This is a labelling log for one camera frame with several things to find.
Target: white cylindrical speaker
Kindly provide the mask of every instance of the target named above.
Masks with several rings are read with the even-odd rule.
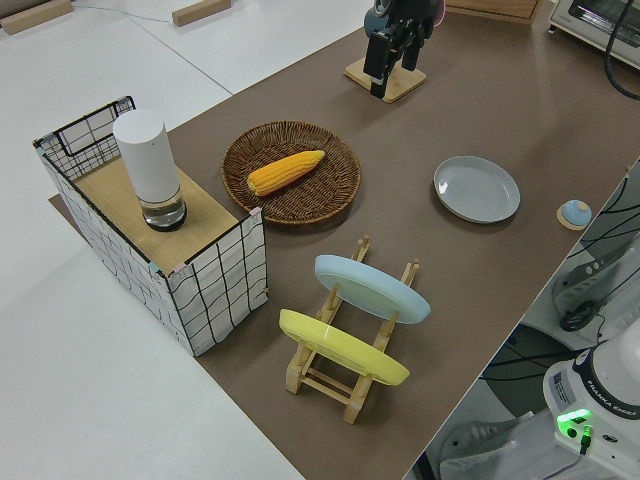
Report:
[[[113,136],[147,225],[179,228],[187,210],[162,118],[152,110],[131,110],[115,120]]]

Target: white table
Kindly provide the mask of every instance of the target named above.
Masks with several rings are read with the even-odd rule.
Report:
[[[48,203],[31,146],[123,95],[174,128],[359,28],[372,3],[237,0],[167,23],[194,1],[78,1],[0,31],[1,478],[300,478]]]

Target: corn cob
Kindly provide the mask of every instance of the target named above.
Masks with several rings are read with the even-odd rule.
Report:
[[[247,177],[247,184],[257,196],[269,195],[313,170],[323,157],[323,150],[290,155],[251,172]]]

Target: black grid pattern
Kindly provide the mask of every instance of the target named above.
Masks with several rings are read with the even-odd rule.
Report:
[[[123,97],[85,115],[69,125],[34,142],[44,149],[49,161],[65,177],[75,180],[120,156],[113,136],[115,119],[135,108],[131,97]]]
[[[102,263],[190,353],[200,355],[267,300],[262,212],[251,212],[165,277],[73,182],[120,155],[113,122],[133,108],[131,97],[124,97],[34,146]]]
[[[229,230],[168,282],[194,353],[224,340],[267,300],[261,211]]]

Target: plate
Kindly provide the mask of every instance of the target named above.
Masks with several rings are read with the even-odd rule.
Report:
[[[325,152],[309,173],[264,197],[249,190],[252,171],[305,150]],[[361,177],[360,162],[344,140],[317,125],[288,120],[260,125],[238,137],[227,150],[221,175],[238,205],[248,212],[260,207],[266,221],[288,226],[317,225],[346,214]]]
[[[280,310],[280,328],[296,342],[376,382],[400,385],[409,376],[404,365],[373,345],[307,315]]]
[[[436,194],[451,212],[475,223],[494,223],[520,205],[518,185],[504,169],[480,157],[453,157],[433,177]]]
[[[397,323],[419,323],[431,313],[427,301],[397,278],[350,258],[320,255],[315,274],[329,291],[338,286],[344,301],[380,318],[398,312]]]

